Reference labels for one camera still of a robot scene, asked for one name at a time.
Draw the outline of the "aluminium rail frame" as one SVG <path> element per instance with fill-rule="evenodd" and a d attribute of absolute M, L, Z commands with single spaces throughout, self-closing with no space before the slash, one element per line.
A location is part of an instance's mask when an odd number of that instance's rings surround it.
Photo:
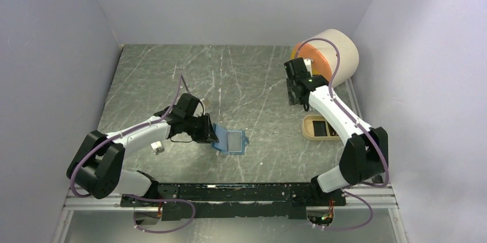
<path fill-rule="evenodd" d="M 351 107 L 355 113 L 361 115 L 358 101 L 355 94 L 354 86 L 351 80 L 345 81 L 344 86 L 339 86 L 338 90 L 343 93 L 344 97 L 347 97 Z M 397 200 L 391 185 L 383 188 L 368 187 L 366 185 L 353 186 L 348 189 L 351 194 L 354 194 L 366 202 L 372 207 L 378 209 L 398 209 Z M 118 193 L 111 193 L 104 199 L 95 199 L 93 197 L 77 198 L 71 191 L 68 191 L 66 200 L 64 202 L 64 210 L 72 211 L 111 211 L 111 210 L 135 210 L 135 211 L 151 211 L 154 212 L 154 207 L 122 207 L 120 202 L 122 201 L 122 195 Z M 235 199 L 230 197 L 224 197 L 223 199 L 216 200 L 194 200 L 195 205 L 275 205 L 276 201 L 271 200 L 243 200 L 242 198 Z"/>

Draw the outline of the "small white plastic piece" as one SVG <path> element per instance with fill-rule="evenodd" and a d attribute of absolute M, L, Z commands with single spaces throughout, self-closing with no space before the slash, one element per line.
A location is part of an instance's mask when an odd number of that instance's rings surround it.
<path fill-rule="evenodd" d="M 165 147 L 161 141 L 151 143 L 151 148 L 155 155 L 159 155 L 165 151 Z"/>

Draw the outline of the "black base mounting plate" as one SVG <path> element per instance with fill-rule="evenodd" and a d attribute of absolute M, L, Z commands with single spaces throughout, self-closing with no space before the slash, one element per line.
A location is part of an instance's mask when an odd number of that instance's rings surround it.
<path fill-rule="evenodd" d="M 306 219 L 312 207 L 345 206 L 341 190 L 324 193 L 311 182 L 298 183 L 161 183 L 146 196 L 156 202 L 121 197 L 121 207 L 160 210 L 164 221 L 195 218 L 287 217 Z"/>

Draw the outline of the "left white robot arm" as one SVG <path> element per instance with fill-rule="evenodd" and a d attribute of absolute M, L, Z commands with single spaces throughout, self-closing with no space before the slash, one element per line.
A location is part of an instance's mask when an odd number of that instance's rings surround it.
<path fill-rule="evenodd" d="M 155 204 L 160 196 L 158 181 L 142 171 L 124 171 L 125 155 L 183 133 L 199 144 L 219 142 L 209 114 L 198 113 L 199 107 L 204 108 L 199 98 L 184 93 L 164 110 L 125 130 L 89 132 L 67 168 L 71 191 L 80 198 L 103 199 L 119 193 L 136 196 L 144 206 Z"/>

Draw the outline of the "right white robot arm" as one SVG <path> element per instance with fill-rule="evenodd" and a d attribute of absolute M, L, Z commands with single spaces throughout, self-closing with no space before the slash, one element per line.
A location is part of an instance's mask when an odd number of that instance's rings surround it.
<path fill-rule="evenodd" d="M 339 163 L 333 169 L 315 177 L 316 186 L 310 198 L 324 205 L 332 191 L 363 183 L 379 175 L 388 182 L 388 134 L 384 128 L 373 128 L 361 120 L 322 75 L 312 75 L 304 59 L 284 63 L 288 98 L 292 105 L 300 104 L 305 111 L 314 109 L 331 125 L 344 144 Z"/>

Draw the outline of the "dark card in tray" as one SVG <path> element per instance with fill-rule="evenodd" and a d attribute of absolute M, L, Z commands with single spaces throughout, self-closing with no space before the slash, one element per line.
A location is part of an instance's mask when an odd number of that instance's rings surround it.
<path fill-rule="evenodd" d="M 313 131 L 314 137 L 327 137 L 328 130 L 327 130 L 327 122 L 321 120 L 313 120 Z"/>

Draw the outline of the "blue card holder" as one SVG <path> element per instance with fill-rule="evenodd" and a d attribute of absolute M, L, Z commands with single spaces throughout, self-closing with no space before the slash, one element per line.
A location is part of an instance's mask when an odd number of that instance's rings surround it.
<path fill-rule="evenodd" d="M 244 130 L 228 130 L 213 124 L 219 142 L 212 142 L 211 147 L 225 155 L 244 155 L 249 139 Z"/>

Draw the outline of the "grey VIP credit card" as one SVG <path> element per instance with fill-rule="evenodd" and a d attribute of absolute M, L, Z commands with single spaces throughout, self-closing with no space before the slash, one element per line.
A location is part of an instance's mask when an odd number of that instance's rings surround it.
<path fill-rule="evenodd" d="M 245 151 L 245 141 L 242 131 L 228 131 L 227 132 L 227 151 L 229 154 L 240 155 Z"/>

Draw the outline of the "beige oval tray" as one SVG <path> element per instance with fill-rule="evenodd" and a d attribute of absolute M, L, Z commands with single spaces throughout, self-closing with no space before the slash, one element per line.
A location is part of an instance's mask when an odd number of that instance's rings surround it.
<path fill-rule="evenodd" d="M 327 122 L 327 137 L 314 137 L 313 120 L 321 120 Z M 338 133 L 333 129 L 329 122 L 321 115 L 307 115 L 302 121 L 302 134 L 303 137 L 310 141 L 340 141 Z"/>

